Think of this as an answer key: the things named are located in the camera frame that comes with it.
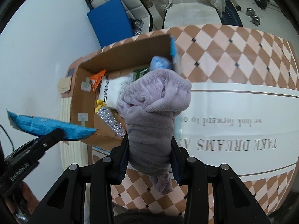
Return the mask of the blue long snack pack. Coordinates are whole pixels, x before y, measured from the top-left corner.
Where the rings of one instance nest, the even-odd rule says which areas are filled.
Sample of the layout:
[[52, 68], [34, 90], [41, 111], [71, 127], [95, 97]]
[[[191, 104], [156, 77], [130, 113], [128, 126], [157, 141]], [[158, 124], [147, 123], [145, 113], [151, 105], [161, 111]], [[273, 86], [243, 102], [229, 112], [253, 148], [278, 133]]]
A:
[[96, 129], [44, 117], [17, 115], [7, 110], [8, 119], [13, 128], [34, 136], [45, 136], [61, 129], [64, 141], [79, 141], [96, 133]]

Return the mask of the yellow silver scrubber sponge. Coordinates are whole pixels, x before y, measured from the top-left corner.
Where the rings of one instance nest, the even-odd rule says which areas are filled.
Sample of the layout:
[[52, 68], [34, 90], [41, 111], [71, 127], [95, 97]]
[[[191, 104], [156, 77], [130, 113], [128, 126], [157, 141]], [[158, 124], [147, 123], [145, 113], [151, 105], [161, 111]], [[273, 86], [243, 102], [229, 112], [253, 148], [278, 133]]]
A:
[[102, 121], [119, 137], [123, 138], [126, 135], [126, 130], [122, 124], [114, 117], [113, 112], [107, 107], [103, 100], [96, 101], [97, 107], [95, 113]]

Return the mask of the orange snack bag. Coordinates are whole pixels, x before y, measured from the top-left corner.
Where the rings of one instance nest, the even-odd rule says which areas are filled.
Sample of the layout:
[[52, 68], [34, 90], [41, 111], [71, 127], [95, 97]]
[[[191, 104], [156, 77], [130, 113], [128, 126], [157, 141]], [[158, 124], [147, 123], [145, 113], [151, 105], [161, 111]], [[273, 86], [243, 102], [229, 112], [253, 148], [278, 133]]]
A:
[[96, 93], [97, 90], [99, 89], [101, 81], [105, 76], [105, 74], [106, 74], [106, 70], [104, 69], [90, 77], [90, 82], [94, 93]]

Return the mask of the light purple towel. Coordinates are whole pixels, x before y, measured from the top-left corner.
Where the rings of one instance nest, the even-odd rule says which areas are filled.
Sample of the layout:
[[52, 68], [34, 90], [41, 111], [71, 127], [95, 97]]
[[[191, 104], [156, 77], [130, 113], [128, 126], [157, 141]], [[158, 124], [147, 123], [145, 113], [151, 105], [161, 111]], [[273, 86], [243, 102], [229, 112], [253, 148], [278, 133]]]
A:
[[128, 84], [118, 98], [126, 123], [130, 164], [149, 176], [165, 195], [173, 187], [169, 175], [174, 118], [189, 107], [191, 83], [170, 69], [157, 69]]

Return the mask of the dark green snack bag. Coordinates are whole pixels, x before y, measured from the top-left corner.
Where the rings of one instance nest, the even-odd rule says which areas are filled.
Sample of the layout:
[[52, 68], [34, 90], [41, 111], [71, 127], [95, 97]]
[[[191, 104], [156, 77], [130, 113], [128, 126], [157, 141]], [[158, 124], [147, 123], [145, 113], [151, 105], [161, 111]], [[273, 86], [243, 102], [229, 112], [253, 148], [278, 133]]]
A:
[[150, 68], [149, 67], [143, 67], [143, 68], [139, 68], [139, 69], [135, 69], [133, 72], [132, 72], [132, 82], [140, 79], [141, 77], [143, 77], [145, 74], [149, 73], [150, 72]]

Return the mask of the light blue tissue pack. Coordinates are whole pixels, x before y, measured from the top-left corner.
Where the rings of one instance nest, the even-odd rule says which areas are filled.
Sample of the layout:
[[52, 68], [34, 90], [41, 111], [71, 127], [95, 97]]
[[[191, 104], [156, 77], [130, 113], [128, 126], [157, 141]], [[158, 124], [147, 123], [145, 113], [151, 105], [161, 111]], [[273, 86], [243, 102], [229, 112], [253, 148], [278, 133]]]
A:
[[149, 70], [154, 71], [157, 69], [173, 70], [173, 64], [170, 60], [160, 56], [154, 56], [150, 62]]

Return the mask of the checkered tablecloth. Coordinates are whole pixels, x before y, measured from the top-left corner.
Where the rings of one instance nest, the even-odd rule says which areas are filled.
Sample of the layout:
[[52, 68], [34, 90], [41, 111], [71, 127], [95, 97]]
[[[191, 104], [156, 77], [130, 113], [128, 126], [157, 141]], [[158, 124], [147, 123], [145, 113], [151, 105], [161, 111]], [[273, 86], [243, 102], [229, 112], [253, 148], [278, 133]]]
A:
[[[272, 223], [298, 223], [298, 42], [229, 25], [162, 30], [176, 37], [176, 68], [192, 83], [177, 143], [207, 165], [230, 165]], [[63, 121], [70, 122], [78, 66], [92, 54], [69, 67], [75, 70], [62, 95]], [[62, 164], [91, 164], [108, 151], [64, 143]]]

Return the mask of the cardboard box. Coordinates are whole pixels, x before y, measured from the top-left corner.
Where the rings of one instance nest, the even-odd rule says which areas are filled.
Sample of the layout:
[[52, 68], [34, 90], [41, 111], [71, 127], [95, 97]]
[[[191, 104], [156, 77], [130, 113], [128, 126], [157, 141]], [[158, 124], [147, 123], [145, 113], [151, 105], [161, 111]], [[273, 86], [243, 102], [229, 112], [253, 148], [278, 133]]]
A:
[[97, 130], [83, 143], [107, 151], [121, 143], [121, 139], [95, 113], [98, 95], [87, 89], [88, 79], [92, 75], [105, 70], [107, 78], [115, 79], [149, 65], [154, 56], [175, 62], [181, 55], [182, 49], [176, 43], [176, 37], [159, 30], [106, 46], [82, 62], [75, 75], [70, 121]]

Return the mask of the brown paper scrap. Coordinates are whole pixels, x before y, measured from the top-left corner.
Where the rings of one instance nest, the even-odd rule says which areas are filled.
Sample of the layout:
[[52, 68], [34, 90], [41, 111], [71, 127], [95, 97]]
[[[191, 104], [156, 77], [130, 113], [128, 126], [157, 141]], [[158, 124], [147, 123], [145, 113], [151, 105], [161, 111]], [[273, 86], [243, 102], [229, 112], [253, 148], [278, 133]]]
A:
[[61, 78], [58, 82], [58, 91], [60, 94], [68, 93], [71, 90], [72, 76]]

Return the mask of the dark phone on table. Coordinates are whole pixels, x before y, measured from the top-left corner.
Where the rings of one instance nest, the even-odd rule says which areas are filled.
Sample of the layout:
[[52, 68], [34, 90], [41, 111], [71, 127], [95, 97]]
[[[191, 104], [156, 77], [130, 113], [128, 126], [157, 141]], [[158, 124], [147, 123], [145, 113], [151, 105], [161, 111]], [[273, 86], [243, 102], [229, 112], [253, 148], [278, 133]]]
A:
[[74, 67], [70, 68], [70, 69], [68, 70], [68, 72], [67, 72], [67, 76], [66, 76], [66, 77], [70, 77], [70, 76], [72, 76], [73, 73], [74, 73], [74, 70], [75, 70]]

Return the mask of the blue folded mat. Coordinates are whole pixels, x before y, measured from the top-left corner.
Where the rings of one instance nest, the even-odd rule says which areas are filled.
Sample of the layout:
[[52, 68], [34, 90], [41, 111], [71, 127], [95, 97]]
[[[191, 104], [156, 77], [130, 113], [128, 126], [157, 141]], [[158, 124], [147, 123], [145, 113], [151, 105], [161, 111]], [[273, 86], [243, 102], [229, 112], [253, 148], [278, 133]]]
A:
[[109, 0], [87, 13], [102, 48], [133, 36], [133, 29], [121, 0]]

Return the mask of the chrome dumbbell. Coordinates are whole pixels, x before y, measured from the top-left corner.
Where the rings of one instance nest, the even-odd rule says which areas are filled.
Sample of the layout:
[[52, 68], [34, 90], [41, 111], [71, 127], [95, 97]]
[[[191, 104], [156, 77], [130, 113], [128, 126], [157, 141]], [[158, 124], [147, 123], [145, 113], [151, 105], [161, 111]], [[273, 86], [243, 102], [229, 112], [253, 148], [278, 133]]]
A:
[[258, 15], [255, 14], [255, 10], [252, 8], [247, 8], [246, 13], [247, 16], [251, 18], [251, 23], [254, 24], [256, 27], [260, 26], [261, 19]]

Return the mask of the white office chair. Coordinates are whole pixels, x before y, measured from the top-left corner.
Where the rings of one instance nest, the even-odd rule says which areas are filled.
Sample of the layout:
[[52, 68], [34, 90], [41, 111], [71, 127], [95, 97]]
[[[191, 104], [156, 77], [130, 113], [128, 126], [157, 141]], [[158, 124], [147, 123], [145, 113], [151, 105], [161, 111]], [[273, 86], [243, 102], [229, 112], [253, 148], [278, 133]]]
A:
[[173, 0], [163, 20], [163, 28], [205, 24], [221, 24], [218, 11], [207, 0]]

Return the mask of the grey padded bench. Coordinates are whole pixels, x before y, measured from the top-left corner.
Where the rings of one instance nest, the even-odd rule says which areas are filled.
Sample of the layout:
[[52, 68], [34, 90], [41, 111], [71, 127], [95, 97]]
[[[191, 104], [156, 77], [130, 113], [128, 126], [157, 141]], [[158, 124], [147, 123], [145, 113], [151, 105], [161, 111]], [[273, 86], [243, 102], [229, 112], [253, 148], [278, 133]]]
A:
[[[101, 6], [110, 0], [85, 0], [90, 10]], [[130, 19], [141, 19], [143, 21], [142, 33], [151, 32], [153, 29], [153, 19], [150, 11], [142, 0], [121, 0], [124, 9]]]

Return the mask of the black floor barbell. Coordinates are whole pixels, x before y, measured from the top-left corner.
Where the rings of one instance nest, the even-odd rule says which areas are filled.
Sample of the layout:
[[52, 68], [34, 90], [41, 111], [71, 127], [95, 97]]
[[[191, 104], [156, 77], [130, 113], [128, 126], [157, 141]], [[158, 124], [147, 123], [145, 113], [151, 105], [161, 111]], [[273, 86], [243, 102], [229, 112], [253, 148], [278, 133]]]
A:
[[276, 5], [275, 3], [271, 3], [270, 0], [254, 0], [254, 1], [256, 5], [262, 10], [265, 10], [268, 6], [279, 8], [278, 5]]

